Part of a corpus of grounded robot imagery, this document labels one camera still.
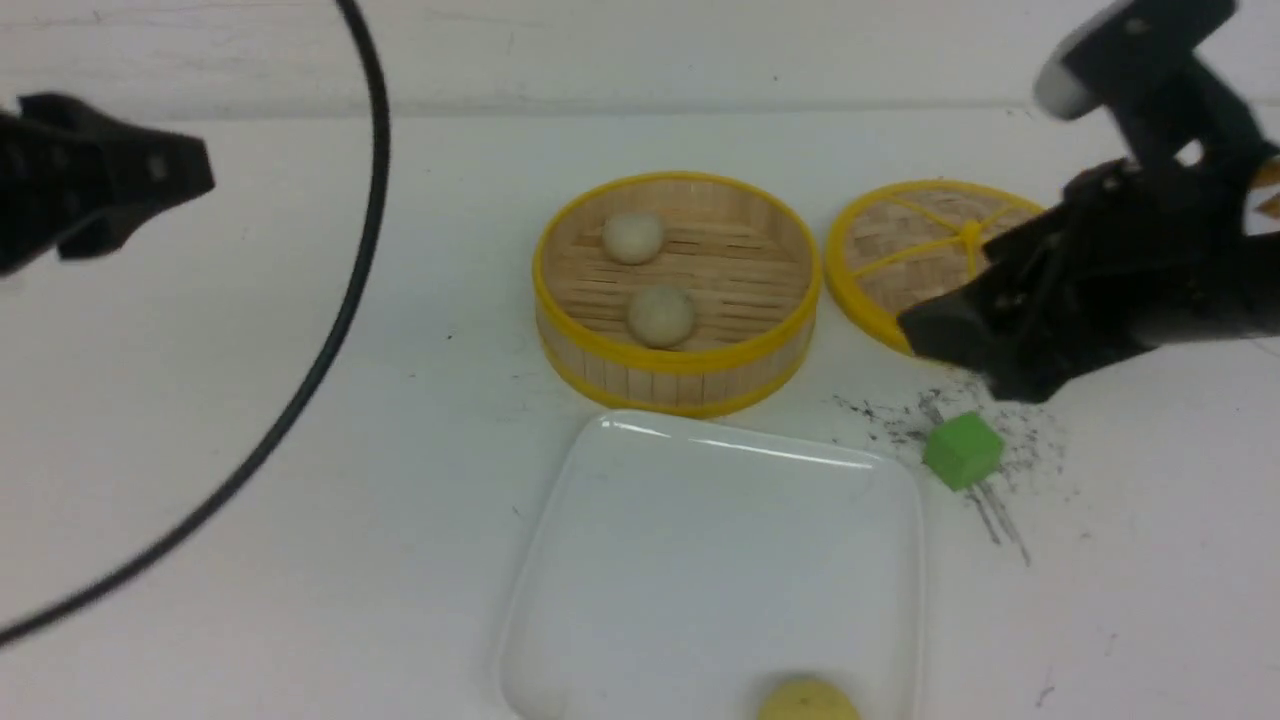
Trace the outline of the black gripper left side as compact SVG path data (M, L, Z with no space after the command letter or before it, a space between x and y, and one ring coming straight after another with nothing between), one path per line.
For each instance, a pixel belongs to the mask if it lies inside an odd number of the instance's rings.
M214 187L201 138L125 123L64 94L22 96L1 114L1 273L47 252L104 258Z

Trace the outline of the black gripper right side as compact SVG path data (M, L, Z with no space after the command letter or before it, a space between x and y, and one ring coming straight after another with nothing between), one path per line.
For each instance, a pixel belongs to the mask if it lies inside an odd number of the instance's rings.
M991 240L977 278L902 311L899 327L918 357L1011 401L1044 401L1169 345L1274 338L1277 232L1245 222L1276 176L1276 158L1178 167L1174 184L1129 161L1091 168Z

